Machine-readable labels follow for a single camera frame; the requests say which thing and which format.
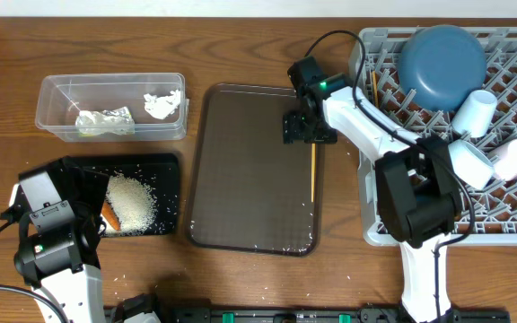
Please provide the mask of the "orange carrot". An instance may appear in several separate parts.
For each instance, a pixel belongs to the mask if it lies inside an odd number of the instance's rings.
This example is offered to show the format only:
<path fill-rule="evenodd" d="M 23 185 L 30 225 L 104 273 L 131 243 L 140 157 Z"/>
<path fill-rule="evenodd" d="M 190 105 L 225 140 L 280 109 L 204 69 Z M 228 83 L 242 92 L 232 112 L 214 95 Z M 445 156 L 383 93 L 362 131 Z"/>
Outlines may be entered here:
<path fill-rule="evenodd" d="M 103 202 L 101 215 L 115 231 L 120 230 L 120 221 L 107 200 Z"/>

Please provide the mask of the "white rice pile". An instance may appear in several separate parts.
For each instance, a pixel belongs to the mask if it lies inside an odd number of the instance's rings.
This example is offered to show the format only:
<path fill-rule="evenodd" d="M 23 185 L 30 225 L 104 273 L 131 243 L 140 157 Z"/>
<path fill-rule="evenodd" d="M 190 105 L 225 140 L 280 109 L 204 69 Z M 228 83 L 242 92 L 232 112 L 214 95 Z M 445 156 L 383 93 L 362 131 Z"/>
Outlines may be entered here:
<path fill-rule="evenodd" d="M 105 220 L 104 237 L 141 236 L 163 234 L 167 225 L 157 220 L 157 199 L 154 188 L 137 179 L 116 173 L 110 176 L 106 198 L 120 221 L 120 230 L 115 231 Z"/>

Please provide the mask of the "yellow foil snack wrapper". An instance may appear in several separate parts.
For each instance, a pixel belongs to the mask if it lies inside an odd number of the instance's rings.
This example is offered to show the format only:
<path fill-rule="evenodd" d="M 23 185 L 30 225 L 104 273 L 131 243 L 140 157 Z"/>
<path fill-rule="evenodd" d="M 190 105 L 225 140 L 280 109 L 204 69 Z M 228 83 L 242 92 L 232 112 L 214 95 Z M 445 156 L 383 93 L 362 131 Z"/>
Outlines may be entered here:
<path fill-rule="evenodd" d="M 103 111 L 80 110 L 75 127 L 83 136 L 135 133 L 135 121 L 128 107 Z"/>

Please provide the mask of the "white tissue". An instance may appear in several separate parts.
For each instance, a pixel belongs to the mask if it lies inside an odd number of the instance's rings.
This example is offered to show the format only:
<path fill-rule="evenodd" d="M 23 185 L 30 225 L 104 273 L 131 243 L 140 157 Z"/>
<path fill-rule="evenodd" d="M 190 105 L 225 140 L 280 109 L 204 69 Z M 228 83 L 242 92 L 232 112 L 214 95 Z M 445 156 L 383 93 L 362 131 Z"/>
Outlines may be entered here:
<path fill-rule="evenodd" d="M 182 92 L 171 91 L 167 96 L 158 97 L 152 94 L 145 94 L 145 111 L 153 118 L 164 120 L 172 115 L 181 104 Z"/>

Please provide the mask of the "dark blue plate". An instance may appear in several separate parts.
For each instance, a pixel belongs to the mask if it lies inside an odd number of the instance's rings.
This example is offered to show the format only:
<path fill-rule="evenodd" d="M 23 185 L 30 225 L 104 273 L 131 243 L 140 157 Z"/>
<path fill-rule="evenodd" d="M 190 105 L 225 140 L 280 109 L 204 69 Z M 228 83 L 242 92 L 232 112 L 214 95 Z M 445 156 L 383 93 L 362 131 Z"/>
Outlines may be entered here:
<path fill-rule="evenodd" d="M 486 77 L 485 51 L 466 30 L 453 25 L 422 29 L 403 46 L 397 63 L 400 90 L 422 109 L 451 112 Z"/>

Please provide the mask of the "light blue cup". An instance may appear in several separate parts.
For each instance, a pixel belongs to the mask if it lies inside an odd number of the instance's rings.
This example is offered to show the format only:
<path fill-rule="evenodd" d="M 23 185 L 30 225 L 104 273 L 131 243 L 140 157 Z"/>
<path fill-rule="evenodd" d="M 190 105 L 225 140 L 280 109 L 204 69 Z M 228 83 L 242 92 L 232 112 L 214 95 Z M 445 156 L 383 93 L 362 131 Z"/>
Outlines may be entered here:
<path fill-rule="evenodd" d="M 462 103 L 451 121 L 453 130 L 479 138 L 486 134 L 497 107 L 496 96 L 486 90 L 475 90 Z"/>

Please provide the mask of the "light blue bowl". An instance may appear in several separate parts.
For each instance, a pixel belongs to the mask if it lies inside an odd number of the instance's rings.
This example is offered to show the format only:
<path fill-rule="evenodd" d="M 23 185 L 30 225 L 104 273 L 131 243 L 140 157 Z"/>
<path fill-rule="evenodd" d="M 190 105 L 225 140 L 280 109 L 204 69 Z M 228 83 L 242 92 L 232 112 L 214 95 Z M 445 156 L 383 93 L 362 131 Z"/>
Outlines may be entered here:
<path fill-rule="evenodd" d="M 448 150 L 454 173 L 474 189 L 483 189 L 493 177 L 493 163 L 473 144 L 457 140 L 448 145 Z"/>

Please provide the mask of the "white cup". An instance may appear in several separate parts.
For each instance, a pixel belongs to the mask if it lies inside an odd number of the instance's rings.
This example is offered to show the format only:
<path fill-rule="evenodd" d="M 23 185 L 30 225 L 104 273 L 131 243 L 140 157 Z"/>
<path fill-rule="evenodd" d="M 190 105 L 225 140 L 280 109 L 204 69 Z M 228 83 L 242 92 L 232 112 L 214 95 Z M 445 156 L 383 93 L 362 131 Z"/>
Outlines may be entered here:
<path fill-rule="evenodd" d="M 494 178 L 512 180 L 517 177 L 517 138 L 492 150 L 488 159 L 494 166 Z"/>

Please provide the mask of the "wooden chopstick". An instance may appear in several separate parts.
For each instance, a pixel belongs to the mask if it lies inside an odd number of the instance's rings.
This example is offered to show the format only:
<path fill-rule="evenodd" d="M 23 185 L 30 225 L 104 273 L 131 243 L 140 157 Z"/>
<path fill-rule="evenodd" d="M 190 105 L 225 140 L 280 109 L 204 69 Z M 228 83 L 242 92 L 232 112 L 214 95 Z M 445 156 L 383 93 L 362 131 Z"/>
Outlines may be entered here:
<path fill-rule="evenodd" d="M 314 203 L 316 184 L 316 144 L 311 144 L 311 202 Z"/>
<path fill-rule="evenodd" d="M 380 105 L 379 96 L 378 96 L 378 82 L 377 82 L 377 75 L 375 71 L 371 72 L 372 77 L 372 96 L 373 96 L 373 103 L 378 108 Z"/>

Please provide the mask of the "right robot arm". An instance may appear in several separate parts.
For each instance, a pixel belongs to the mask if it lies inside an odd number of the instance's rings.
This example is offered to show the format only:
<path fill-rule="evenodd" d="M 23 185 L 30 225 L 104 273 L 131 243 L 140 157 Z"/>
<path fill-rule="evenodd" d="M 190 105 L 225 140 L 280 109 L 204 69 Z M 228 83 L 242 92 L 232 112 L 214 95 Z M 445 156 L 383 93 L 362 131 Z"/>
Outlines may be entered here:
<path fill-rule="evenodd" d="M 333 144 L 343 134 L 373 166 L 376 212 L 401 249 L 401 318 L 452 321 L 445 260 L 461 198 L 459 181 L 445 169 L 448 145 L 398 126 L 346 75 L 324 74 L 314 57 L 293 63 L 287 74 L 300 107 L 283 117 L 284 142 Z"/>

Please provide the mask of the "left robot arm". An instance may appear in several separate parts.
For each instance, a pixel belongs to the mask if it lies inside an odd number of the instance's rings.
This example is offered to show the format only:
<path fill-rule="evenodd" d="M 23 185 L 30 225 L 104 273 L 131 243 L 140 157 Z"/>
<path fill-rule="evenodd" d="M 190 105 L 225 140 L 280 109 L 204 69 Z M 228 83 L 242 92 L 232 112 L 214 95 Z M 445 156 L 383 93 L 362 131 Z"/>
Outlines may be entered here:
<path fill-rule="evenodd" d="M 161 322 L 154 295 L 104 306 L 101 209 L 109 178 L 63 157 L 20 174 L 1 217 L 18 226 L 13 262 L 47 322 Z"/>

